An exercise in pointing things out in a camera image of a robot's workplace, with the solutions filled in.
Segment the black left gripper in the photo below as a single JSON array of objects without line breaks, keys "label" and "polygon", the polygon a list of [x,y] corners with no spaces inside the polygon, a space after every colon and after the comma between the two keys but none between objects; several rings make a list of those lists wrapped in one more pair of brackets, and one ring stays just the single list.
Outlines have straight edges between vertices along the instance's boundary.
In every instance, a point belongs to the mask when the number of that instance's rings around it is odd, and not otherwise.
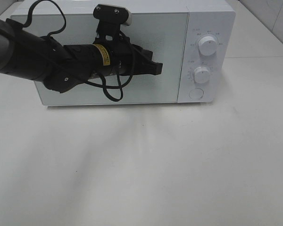
[{"label": "black left gripper", "polygon": [[[162,63],[157,63],[152,61],[153,52],[150,50],[143,49],[138,45],[134,45],[138,51],[135,52],[135,66],[133,70],[133,75],[143,75],[143,74],[151,74],[151,75],[159,75],[162,72]],[[131,64],[132,64],[132,56],[124,55],[113,57],[112,65],[109,66],[102,66],[101,73],[104,76],[111,76],[116,75],[116,70],[118,66],[119,73],[121,76],[128,76],[130,75],[131,71]]]}]

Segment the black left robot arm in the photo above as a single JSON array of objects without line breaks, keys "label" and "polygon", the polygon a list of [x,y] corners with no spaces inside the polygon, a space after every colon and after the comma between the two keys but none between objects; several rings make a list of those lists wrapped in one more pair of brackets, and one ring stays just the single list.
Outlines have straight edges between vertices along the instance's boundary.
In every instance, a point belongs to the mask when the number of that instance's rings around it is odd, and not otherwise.
[{"label": "black left robot arm", "polygon": [[159,75],[162,64],[153,53],[130,43],[96,40],[88,45],[61,45],[52,37],[38,37],[17,21],[0,20],[0,73],[41,82],[65,93],[92,79],[111,75]]}]

